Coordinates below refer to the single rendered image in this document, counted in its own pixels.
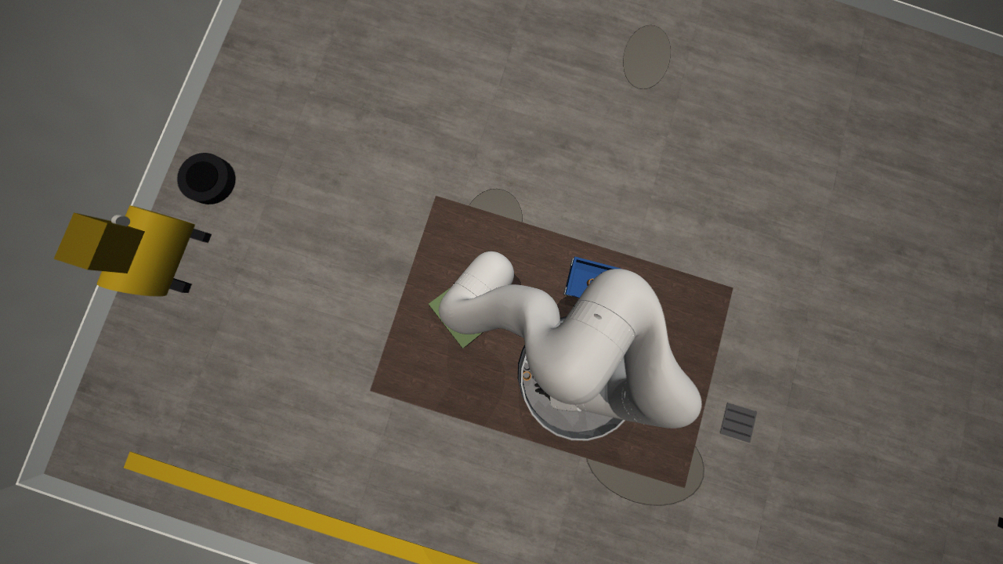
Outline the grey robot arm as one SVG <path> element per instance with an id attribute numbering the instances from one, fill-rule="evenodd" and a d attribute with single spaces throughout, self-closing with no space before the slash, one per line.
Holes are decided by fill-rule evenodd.
<path id="1" fill-rule="evenodd" d="M 540 388 L 587 413 L 662 428 L 697 420 L 700 393 L 672 354 L 646 280 L 629 270 L 599 273 L 561 323 L 554 298 L 513 278 L 504 255 L 481 253 L 442 298 L 440 319 L 461 334 L 501 328 L 523 337 Z"/>

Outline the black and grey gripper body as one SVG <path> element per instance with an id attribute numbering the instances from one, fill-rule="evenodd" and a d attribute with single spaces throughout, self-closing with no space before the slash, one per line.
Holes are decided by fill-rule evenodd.
<path id="1" fill-rule="evenodd" d="M 578 406 L 570 406 L 570 404 L 561 403 L 561 401 L 553 399 L 551 396 L 549 397 L 549 401 L 551 401 L 552 408 L 556 408 L 557 410 L 581 411 Z"/>

